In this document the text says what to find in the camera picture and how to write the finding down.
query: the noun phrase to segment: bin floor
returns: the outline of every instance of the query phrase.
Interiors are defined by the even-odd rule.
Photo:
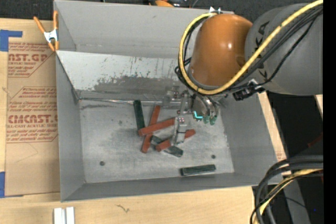
[[[146,126],[154,105],[142,107]],[[161,108],[158,122],[174,116],[176,109]],[[215,173],[234,172],[221,116],[214,125],[186,116],[188,129],[196,134],[178,145],[183,150],[180,158],[154,147],[146,154],[140,151],[144,137],[138,135],[132,104],[82,100],[80,117],[87,183],[176,177],[180,168],[206,164],[214,164]],[[173,130],[170,126],[154,135],[167,138]]]

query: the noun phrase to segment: red block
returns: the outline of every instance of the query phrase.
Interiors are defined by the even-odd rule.
[[[166,148],[169,148],[171,147],[171,143],[170,143],[170,140],[165,140],[163,142],[161,142],[159,145],[157,145],[155,148],[158,152],[162,151],[162,150],[165,150]]]
[[[175,118],[171,118],[169,120],[162,121],[162,122],[159,122],[159,123],[141,128],[141,129],[138,130],[138,134],[140,136],[144,136],[144,135],[153,133],[155,131],[158,131],[160,129],[167,128],[167,127],[172,126],[174,124],[175,124]]]
[[[156,105],[154,107],[154,110],[152,112],[152,116],[151,116],[151,120],[149,121],[149,125],[153,125],[157,122],[159,114],[160,114],[160,109],[161,107],[159,105]],[[152,139],[153,133],[150,133],[148,135],[145,136],[143,143],[142,143],[142,147],[141,147],[141,152],[142,153],[147,153],[148,149],[151,146],[151,139]]]

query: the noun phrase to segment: dark green bar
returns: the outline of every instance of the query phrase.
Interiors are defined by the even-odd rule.
[[[136,124],[137,124],[138,130],[139,130],[139,129],[145,127],[145,120],[143,118],[141,101],[140,100],[135,100],[133,102],[133,106],[134,106],[134,112],[135,112],[135,120],[137,122]]]
[[[186,168],[181,168],[181,175],[182,176],[198,175],[198,174],[213,172],[215,170],[216,170],[216,166],[214,164],[186,167]]]

